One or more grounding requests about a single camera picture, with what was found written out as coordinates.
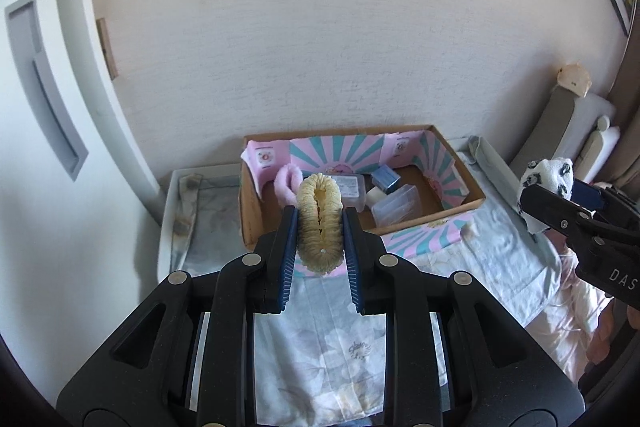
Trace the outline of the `white panda sock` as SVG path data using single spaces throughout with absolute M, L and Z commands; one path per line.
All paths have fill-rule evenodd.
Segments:
M 530 217 L 522 208 L 522 194 L 527 187 L 540 185 L 547 191 L 570 200 L 574 185 L 573 161 L 570 158 L 555 157 L 529 161 L 520 180 L 518 189 L 518 213 L 526 223 L 530 234 L 538 234 L 546 231 L 548 225 Z

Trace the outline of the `clear plastic case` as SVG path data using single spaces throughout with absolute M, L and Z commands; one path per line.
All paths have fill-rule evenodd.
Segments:
M 371 213 L 378 228 L 421 218 L 423 211 L 419 191 L 415 185 L 403 185 L 374 204 Z

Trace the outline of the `blue small box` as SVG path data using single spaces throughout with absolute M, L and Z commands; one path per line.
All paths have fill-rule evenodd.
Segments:
M 401 181 L 399 174 L 387 165 L 378 166 L 370 174 L 372 184 L 385 194 L 398 189 Z

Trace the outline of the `yellow hair scrunchie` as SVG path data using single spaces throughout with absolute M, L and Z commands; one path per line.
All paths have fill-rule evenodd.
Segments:
M 314 173 L 299 185 L 296 198 L 300 260 L 314 274 L 329 274 L 343 261 L 340 188 L 330 176 Z

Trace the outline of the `pink fluffy sock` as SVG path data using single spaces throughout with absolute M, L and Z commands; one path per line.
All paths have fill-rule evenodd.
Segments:
M 273 180 L 273 188 L 281 208 L 296 206 L 297 192 L 303 179 L 302 170 L 293 164 L 286 164 L 279 169 Z

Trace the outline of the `white roll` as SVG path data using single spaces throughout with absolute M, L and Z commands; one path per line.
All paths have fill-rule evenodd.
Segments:
M 374 187 L 370 188 L 369 191 L 367 191 L 367 194 L 366 194 L 366 205 L 369 208 L 372 208 L 378 202 L 381 202 L 381 200 L 386 199 L 386 197 L 387 197 L 387 194 L 384 191 L 382 191 L 377 186 L 374 186 Z

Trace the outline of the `clear cotton swab box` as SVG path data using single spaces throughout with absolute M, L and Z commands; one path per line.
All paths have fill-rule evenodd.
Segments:
M 363 212 L 366 208 L 366 184 L 362 174 L 331 174 L 341 193 L 344 208 L 355 208 Z

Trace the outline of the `grey sofa cushion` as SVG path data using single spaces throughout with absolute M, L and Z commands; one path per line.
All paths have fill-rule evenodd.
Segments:
M 521 178 L 534 160 L 555 157 L 576 160 L 597 120 L 602 116 L 613 119 L 615 113 L 614 105 L 599 95 L 588 93 L 581 98 L 555 87 L 532 133 L 512 159 L 511 170 Z

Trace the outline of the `beige plush toy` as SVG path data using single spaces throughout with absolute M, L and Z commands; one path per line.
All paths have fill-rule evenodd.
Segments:
M 573 92 L 581 98 L 585 98 L 592 86 L 592 80 L 589 72 L 585 67 L 579 64 L 567 64 L 563 66 L 558 75 L 556 82 L 560 87 Z

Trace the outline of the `floral light blue cloth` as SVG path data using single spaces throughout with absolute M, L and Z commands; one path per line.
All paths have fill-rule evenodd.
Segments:
M 347 209 L 343 261 L 352 303 L 385 323 L 380 426 L 566 426 L 582 413 L 579 391 L 474 273 L 420 270 L 386 251 Z M 195 277 L 209 300 L 198 408 L 200 426 L 255 426 L 256 321 L 291 297 L 299 211 L 220 271 Z

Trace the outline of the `pink lined cardboard box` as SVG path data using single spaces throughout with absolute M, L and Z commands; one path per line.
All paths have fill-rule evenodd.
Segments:
M 461 157 L 432 124 L 254 134 L 241 153 L 240 219 L 243 243 L 276 231 L 282 210 L 274 189 L 278 172 L 295 165 L 345 178 L 343 204 L 355 208 L 363 230 L 383 239 L 394 254 L 414 258 L 461 239 L 461 229 L 485 195 Z M 420 204 L 404 220 L 381 227 L 371 207 L 372 174 L 386 165 L 401 185 L 416 190 Z

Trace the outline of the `white sliding door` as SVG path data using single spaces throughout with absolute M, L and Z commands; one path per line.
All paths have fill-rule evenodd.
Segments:
M 1 337 L 44 401 L 155 287 L 159 239 L 81 96 L 58 0 L 1 0 Z

